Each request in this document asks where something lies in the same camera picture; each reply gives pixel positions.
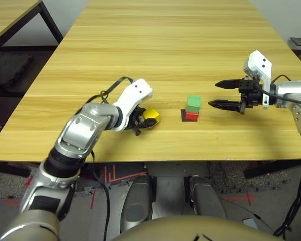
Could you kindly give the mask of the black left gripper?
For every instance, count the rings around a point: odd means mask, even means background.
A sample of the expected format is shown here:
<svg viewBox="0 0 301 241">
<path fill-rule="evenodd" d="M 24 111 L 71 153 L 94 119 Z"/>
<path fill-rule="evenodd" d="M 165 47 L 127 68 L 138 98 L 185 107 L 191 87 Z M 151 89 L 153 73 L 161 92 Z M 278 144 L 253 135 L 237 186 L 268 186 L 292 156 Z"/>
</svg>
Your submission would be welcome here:
<svg viewBox="0 0 301 241">
<path fill-rule="evenodd" d="M 129 129 L 133 130 L 136 136 L 139 136 L 141 129 L 151 128 L 155 126 L 158 121 L 155 118 L 143 119 L 142 115 L 146 108 L 136 107 L 129 117 Z"/>
</svg>

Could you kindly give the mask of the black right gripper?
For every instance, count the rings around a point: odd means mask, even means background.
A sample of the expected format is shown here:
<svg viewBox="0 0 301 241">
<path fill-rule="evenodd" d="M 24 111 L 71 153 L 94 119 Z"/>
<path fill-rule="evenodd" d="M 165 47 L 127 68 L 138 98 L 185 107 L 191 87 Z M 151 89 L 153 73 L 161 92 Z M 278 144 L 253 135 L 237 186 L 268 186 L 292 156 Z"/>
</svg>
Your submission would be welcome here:
<svg viewBox="0 0 301 241">
<path fill-rule="evenodd" d="M 247 108 L 253 108 L 254 106 L 262 105 L 263 93 L 259 91 L 262 86 L 259 84 L 260 79 L 249 79 L 244 77 L 243 79 L 226 79 L 219 81 L 215 84 L 216 87 L 223 89 L 239 89 L 240 102 L 228 101 L 228 100 L 213 100 L 209 101 L 208 105 L 226 111 L 235 111 L 240 114 L 244 114 Z"/>
</svg>

